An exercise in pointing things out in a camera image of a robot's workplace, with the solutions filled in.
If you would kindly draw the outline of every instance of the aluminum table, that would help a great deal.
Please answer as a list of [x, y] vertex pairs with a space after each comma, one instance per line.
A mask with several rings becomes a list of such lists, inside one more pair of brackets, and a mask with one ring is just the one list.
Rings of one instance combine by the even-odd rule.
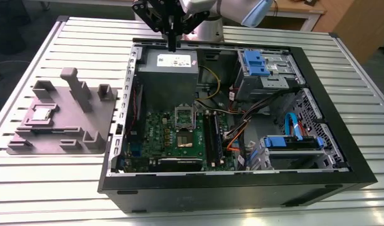
[[102, 155], [6, 154], [34, 96], [34, 82], [50, 80], [56, 86], [66, 86], [58, 78], [61, 68], [76, 67], [89, 87], [108, 83], [121, 88], [134, 37], [160, 36], [137, 21], [60, 17], [56, 22], [0, 112], [0, 223], [384, 225], [384, 96], [340, 39], [327, 33], [224, 27], [228, 42], [304, 49], [379, 180], [364, 189], [308, 207], [124, 214], [96, 192]]

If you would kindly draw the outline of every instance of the sticker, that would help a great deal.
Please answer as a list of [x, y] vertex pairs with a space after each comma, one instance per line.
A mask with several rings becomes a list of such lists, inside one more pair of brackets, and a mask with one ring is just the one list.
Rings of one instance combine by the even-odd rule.
[[157, 67], [192, 67], [189, 55], [158, 54]]
[[229, 92], [229, 100], [233, 101], [235, 100], [235, 93]]
[[244, 165], [245, 160], [244, 160], [244, 158], [241, 157], [241, 155], [237, 156], [237, 161], [240, 162], [241, 165]]
[[268, 68], [269, 70], [277, 70], [276, 65], [267, 65], [267, 68]]

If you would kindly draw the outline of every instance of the blue plastic latch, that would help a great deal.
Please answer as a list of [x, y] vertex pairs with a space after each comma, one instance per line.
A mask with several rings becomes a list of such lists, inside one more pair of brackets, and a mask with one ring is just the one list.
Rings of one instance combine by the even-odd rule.
[[265, 141], [265, 147], [271, 147], [272, 146], [272, 143], [269, 141], [269, 138], [264, 138], [264, 141]]
[[267, 137], [265, 138], [265, 146], [267, 147], [285, 147], [284, 137]]
[[251, 76], [269, 76], [269, 71], [265, 67], [265, 60], [259, 51], [245, 50], [244, 60]]
[[323, 147], [324, 147], [323, 138], [321, 138], [321, 137], [317, 137], [316, 140], [317, 140], [317, 144], [319, 144], [320, 148], [323, 148]]

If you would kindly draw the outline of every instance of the motherboard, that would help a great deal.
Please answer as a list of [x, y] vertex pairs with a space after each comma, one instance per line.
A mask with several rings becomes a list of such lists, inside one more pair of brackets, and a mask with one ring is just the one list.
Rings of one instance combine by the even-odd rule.
[[[216, 148], [208, 149], [207, 135], [217, 130], [223, 137], [224, 131], [228, 130], [227, 115], [215, 113], [217, 119], [217, 128], [211, 128], [207, 120], [213, 117], [212, 113], [195, 112], [189, 118], [188, 109], [180, 109], [177, 114], [172, 112], [146, 113], [145, 133], [142, 142], [128, 143], [128, 155], [124, 169], [126, 172], [148, 172], [149, 165], [156, 160], [188, 160], [201, 161], [199, 171], [227, 171], [235, 170], [235, 157], [221, 156], [216, 164]], [[220, 150], [223, 153], [221, 140], [219, 140]]]

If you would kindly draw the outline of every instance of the yellow wire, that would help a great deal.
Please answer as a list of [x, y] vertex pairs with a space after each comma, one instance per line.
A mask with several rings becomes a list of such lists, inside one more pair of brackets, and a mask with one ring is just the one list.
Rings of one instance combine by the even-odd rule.
[[219, 79], [219, 76], [216, 75], [216, 73], [207, 67], [207, 66], [203, 66], [203, 65], [199, 65], [200, 67], [203, 67], [205, 70], [208, 70], [208, 72], [213, 75], [213, 77], [216, 78], [217, 80], [217, 90], [213, 94], [211, 94], [208, 97], [204, 97], [204, 98], [197, 98], [196, 100], [207, 100], [207, 99], [211, 99], [213, 96], [216, 96], [216, 94], [219, 93], [220, 91], [220, 79]]

